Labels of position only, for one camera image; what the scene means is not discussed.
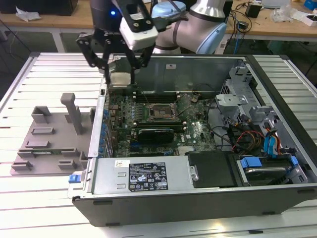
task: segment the open computer chassis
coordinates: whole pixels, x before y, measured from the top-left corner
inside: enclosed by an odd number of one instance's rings
[[[135,81],[101,83],[72,176],[94,226],[277,214],[316,196],[316,145],[255,57],[153,56]]]

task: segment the floor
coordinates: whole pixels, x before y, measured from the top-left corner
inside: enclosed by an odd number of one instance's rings
[[[18,32],[17,36],[34,52],[57,52],[50,33]],[[68,52],[80,52],[75,40],[77,34],[63,34],[63,39]],[[233,54],[236,42],[228,45],[225,54]],[[275,42],[244,40],[238,42],[237,54],[287,55],[292,62],[305,74],[310,65],[317,59],[317,44],[300,42]],[[8,35],[8,40],[1,43],[0,47],[0,99],[19,73],[29,55],[28,50],[17,40],[13,34]],[[317,64],[308,74],[308,79],[317,84]]]

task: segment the green circuit board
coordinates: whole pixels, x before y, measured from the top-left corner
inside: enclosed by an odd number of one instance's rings
[[[115,138],[113,157],[182,155],[179,149],[185,146],[190,146],[194,151],[216,149],[215,141],[204,120],[206,100],[194,100],[193,103],[191,101],[193,97],[195,97],[194,94],[186,93],[181,94],[177,102],[156,104],[136,103],[132,96],[110,94],[109,123],[111,123],[112,137]],[[166,114],[158,116],[161,113],[160,110],[171,108],[174,113],[173,118],[167,118],[169,115]],[[183,132],[175,132],[171,143],[139,143],[136,124],[159,122],[164,125],[165,121],[182,123]]]

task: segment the black plastic cover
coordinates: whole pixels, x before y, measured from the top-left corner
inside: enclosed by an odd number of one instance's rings
[[[196,167],[198,180],[194,188],[243,186],[233,153],[201,151],[188,153],[190,166]]]

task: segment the white paper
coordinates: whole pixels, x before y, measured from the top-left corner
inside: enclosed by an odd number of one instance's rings
[[[303,12],[303,11],[295,11],[291,17],[293,19],[296,19],[296,20],[299,20],[299,21],[302,21],[303,17],[306,17],[308,15],[308,13],[306,12]]]
[[[16,8],[15,15],[26,22],[28,22],[29,20],[41,19],[38,12],[27,12],[27,11],[22,11],[21,9],[18,9],[17,7],[15,8]]]

